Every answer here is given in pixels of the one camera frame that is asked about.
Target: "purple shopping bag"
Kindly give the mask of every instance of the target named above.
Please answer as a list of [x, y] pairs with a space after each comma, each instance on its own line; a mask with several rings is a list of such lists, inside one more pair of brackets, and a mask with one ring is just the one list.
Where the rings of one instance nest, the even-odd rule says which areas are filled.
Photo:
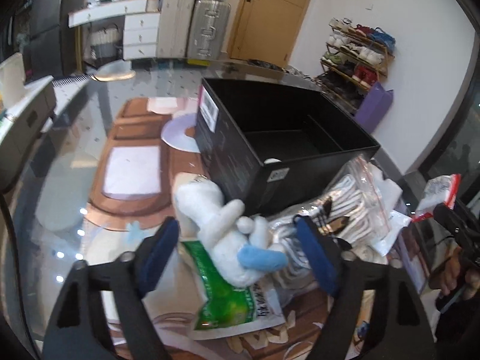
[[355, 121], [369, 134], [373, 133], [393, 102], [393, 89], [386, 91], [377, 81], [365, 96], [355, 114]]

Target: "person's arm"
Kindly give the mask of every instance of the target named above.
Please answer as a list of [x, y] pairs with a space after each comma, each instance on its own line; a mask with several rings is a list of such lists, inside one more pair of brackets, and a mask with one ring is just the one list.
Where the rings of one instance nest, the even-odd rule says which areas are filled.
[[[457, 287], [457, 279], [461, 270], [458, 255], [461, 250], [460, 247], [454, 250], [452, 257], [445, 264], [445, 269], [430, 280], [430, 288], [433, 290], [441, 289], [442, 293], [447, 296]], [[463, 293], [463, 299], [467, 300], [474, 297], [480, 288], [480, 272], [469, 269], [465, 275], [465, 281], [469, 288]]]

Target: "shoe box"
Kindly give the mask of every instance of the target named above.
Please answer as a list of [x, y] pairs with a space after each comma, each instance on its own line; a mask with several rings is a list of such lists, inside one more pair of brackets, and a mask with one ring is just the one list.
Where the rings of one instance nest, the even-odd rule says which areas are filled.
[[195, 140], [210, 179], [246, 215], [320, 195], [342, 165], [379, 144], [318, 91], [203, 78]]

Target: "silver suitcase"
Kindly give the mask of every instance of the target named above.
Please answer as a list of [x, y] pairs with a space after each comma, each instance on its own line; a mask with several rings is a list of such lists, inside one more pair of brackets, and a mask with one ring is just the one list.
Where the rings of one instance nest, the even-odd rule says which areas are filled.
[[230, 4], [217, 0], [195, 3], [187, 57], [214, 60], [220, 57], [230, 16]]
[[184, 58], [195, 0], [162, 0], [157, 58]]

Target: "red shoe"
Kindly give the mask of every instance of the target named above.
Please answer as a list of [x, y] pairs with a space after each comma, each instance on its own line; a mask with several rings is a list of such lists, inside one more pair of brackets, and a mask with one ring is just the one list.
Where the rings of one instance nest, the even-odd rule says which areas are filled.
[[363, 73], [363, 78], [360, 81], [360, 84], [367, 87], [367, 88], [370, 88], [378, 80], [377, 73], [375, 73], [374, 71], [372, 71], [372, 70], [370, 70], [370, 69], [368, 69], [364, 66], [360, 66], [360, 69]]
[[353, 32], [357, 33], [358, 35], [368, 37], [368, 35], [375, 32], [373, 28], [362, 26], [361, 24], [357, 24], [357, 27], [352, 28]]
[[360, 66], [358, 65], [356, 68], [355, 68], [355, 71], [353, 72], [353, 76], [352, 78], [357, 81], [357, 82], [360, 82], [363, 80], [363, 76], [365, 75], [364, 71], [362, 70], [363, 66]]

